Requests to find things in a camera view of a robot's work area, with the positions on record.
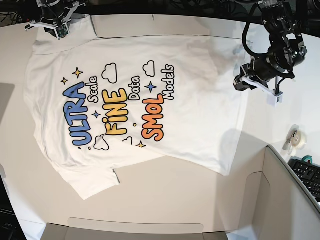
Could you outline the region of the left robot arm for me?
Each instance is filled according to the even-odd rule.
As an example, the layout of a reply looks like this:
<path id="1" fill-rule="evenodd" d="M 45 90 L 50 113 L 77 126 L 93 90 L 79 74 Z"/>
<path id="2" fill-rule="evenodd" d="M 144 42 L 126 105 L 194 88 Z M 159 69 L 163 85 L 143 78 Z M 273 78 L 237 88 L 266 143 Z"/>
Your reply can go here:
<path id="1" fill-rule="evenodd" d="M 276 106 L 283 99 L 281 83 L 295 79 L 294 67 L 306 59 L 308 51 L 302 31 L 286 1 L 244 0 L 242 3 L 252 4 L 242 32 L 242 45 L 251 60 L 240 67 L 233 86 L 241 92 L 260 89 L 268 95 L 268 104 Z M 254 52 L 247 44 L 251 18 L 256 10 L 260 10 L 262 24 L 269 34 L 270 47 L 266 53 Z"/>

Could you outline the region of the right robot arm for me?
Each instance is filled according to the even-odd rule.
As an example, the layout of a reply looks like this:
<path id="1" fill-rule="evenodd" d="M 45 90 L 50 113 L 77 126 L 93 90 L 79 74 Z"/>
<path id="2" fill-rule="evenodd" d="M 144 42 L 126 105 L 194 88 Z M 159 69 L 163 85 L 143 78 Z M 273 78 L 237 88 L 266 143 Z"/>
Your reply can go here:
<path id="1" fill-rule="evenodd" d="M 41 10 L 39 20 L 32 19 L 24 27 L 25 31 L 44 28 L 58 40 L 70 34 L 69 26 L 72 16 L 79 7 L 85 7 L 88 0 L 37 0 Z"/>

